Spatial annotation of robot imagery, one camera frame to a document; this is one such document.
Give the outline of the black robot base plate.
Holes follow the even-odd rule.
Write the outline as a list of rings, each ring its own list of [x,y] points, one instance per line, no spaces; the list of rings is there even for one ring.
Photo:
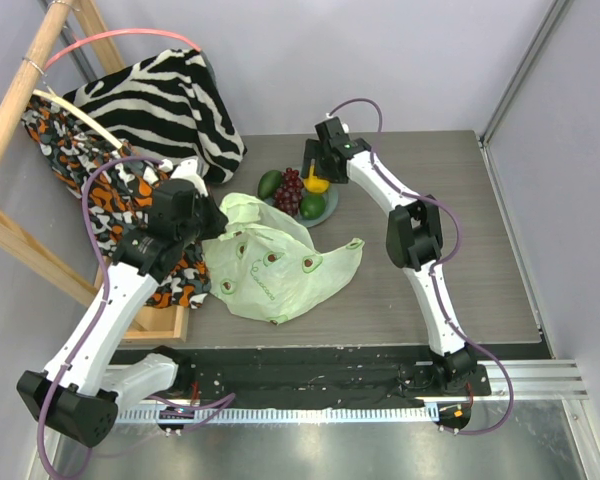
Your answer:
[[[455,372],[424,346],[179,349],[188,375],[161,392],[208,404],[232,394],[235,408],[417,407],[427,399],[491,394],[486,369],[462,359]]]

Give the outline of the light green plastic bag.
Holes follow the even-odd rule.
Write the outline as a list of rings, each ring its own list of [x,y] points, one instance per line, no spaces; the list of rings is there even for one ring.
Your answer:
[[[305,226],[253,196],[230,193],[220,210],[226,232],[202,243],[203,258],[211,293],[234,315],[285,323],[341,291],[361,264],[363,240],[320,253]]]

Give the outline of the yellow lemon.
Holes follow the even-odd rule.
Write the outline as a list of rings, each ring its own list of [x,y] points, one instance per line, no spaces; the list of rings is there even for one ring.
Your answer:
[[[316,195],[322,195],[330,188],[330,182],[315,176],[310,176],[303,180],[304,188],[307,192]]]

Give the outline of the red grape bunch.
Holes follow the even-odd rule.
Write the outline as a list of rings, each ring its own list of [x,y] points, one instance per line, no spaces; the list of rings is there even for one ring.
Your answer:
[[[292,217],[297,216],[303,199],[303,188],[304,184],[299,171],[287,168],[282,173],[281,184],[274,193],[274,207]]]

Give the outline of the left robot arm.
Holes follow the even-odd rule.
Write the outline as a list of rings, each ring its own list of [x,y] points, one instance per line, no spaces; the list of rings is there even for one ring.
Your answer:
[[[225,231],[219,210],[196,173],[172,175],[152,194],[146,226],[119,242],[105,282],[82,320],[40,372],[25,371],[16,390],[40,426],[85,447],[99,445],[119,412],[154,393],[182,390],[193,378],[186,357],[157,347],[110,374],[107,367],[131,321],[175,269],[185,247]]]

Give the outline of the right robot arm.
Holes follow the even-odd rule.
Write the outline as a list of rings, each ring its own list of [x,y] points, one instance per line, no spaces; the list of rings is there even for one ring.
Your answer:
[[[332,184],[359,185],[387,215],[386,251],[410,282],[428,335],[432,365],[427,388],[462,390],[477,370],[463,338],[442,271],[440,203],[409,189],[380,161],[365,140],[353,139],[337,117],[315,125],[305,142],[302,175],[313,171]]]

